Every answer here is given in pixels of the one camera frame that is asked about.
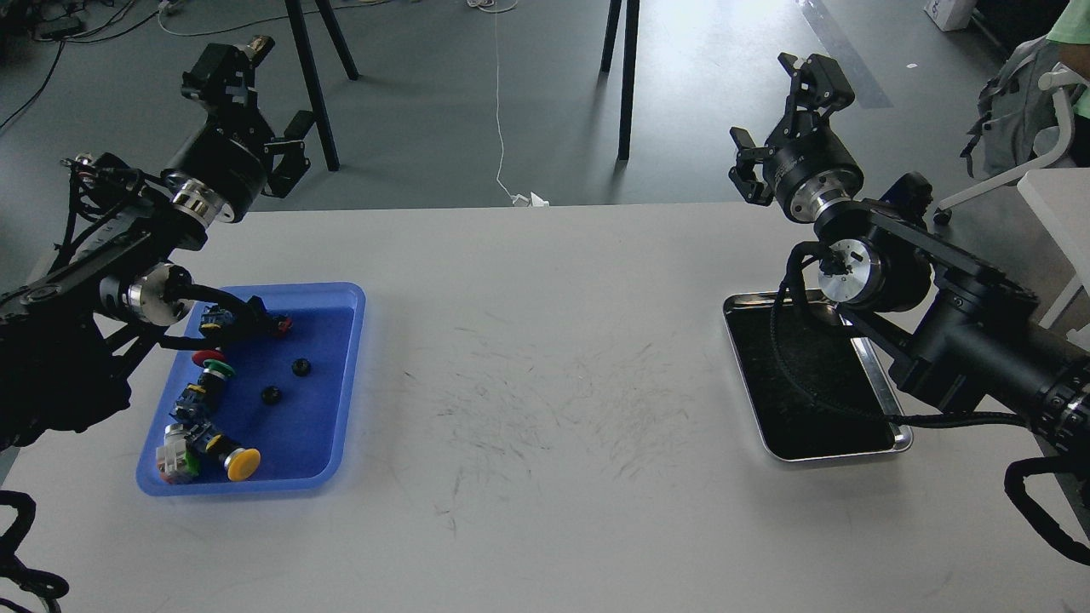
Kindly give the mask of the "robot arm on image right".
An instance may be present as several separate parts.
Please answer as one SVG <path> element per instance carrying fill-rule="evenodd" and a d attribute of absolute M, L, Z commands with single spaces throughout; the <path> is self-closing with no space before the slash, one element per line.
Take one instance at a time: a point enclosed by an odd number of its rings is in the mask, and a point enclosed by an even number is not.
<path fill-rule="evenodd" d="M 810 329 L 874 341 L 892 358 L 896 388 L 937 409 L 889 414 L 889 423 L 1028 428 L 1053 454 L 1012 462 L 1006 496 L 1047 546 L 1086 565 L 1087 546 L 1024 484 L 1031 476 L 1069 473 L 1087 501 L 1086 350 L 1031 323 L 1033 292 L 927 229 L 932 188 L 922 175 L 903 175 L 883 199 L 858 199 L 862 170 L 829 127 L 829 117 L 855 101 L 840 63 L 825 55 L 777 58 L 790 77 L 785 113 L 762 145 L 746 129 L 731 129 L 737 155 L 729 171 L 747 203 L 778 203 L 788 220 L 814 226 L 815 239 L 791 250 L 773 300 L 776 364 L 810 406 L 869 419 L 808 387 L 787 364 L 779 326 L 791 301 Z"/>

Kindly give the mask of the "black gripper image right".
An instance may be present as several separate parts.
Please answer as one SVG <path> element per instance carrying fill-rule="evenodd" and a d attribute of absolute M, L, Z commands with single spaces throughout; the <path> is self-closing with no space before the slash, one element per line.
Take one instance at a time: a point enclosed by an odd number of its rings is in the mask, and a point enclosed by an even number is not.
<path fill-rule="evenodd" d="M 814 224 L 863 187 L 859 164 L 828 127 L 832 113 L 855 103 L 855 89 L 840 63 L 825 55 L 802 60 L 780 52 L 777 61 L 790 76 L 785 112 L 762 146 L 747 129 L 729 129 L 737 148 L 729 179 L 748 204 L 776 202 L 788 220 Z M 759 164 L 766 183 L 758 179 Z"/>

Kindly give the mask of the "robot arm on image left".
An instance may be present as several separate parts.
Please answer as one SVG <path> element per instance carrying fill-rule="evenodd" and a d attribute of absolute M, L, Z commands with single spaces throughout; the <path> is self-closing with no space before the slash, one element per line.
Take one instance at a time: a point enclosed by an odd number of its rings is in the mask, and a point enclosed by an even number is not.
<path fill-rule="evenodd" d="M 195 284 L 169 261 L 206 244 L 214 221 L 241 221 L 261 194 L 283 199 L 308 170 L 310 110 L 276 135 L 258 108 L 255 70 L 272 45 L 257 36 L 205 48 L 181 93 L 207 120 L 160 177 L 108 152 L 66 160 L 69 223 L 89 226 L 66 226 L 49 272 L 3 295 L 4 449 L 124 410 L 128 378 L 152 347 L 210 349 L 290 330 L 261 299 Z"/>

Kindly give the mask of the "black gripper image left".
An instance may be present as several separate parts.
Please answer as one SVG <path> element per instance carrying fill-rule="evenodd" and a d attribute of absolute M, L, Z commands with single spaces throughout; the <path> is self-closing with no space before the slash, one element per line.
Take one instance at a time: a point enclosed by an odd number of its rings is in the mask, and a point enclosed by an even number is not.
<path fill-rule="evenodd" d="M 202 105 L 207 117 L 161 178 L 171 206 L 201 224 L 237 224 L 261 194 L 287 199 L 310 169 L 304 140 L 315 124 L 311 110 L 299 110 L 284 134 L 262 147 L 261 159 L 219 129 L 269 127 L 257 104 L 255 70 L 272 47 L 275 40 L 266 35 L 246 45 L 210 43 L 198 62 L 182 73 L 182 96 Z"/>

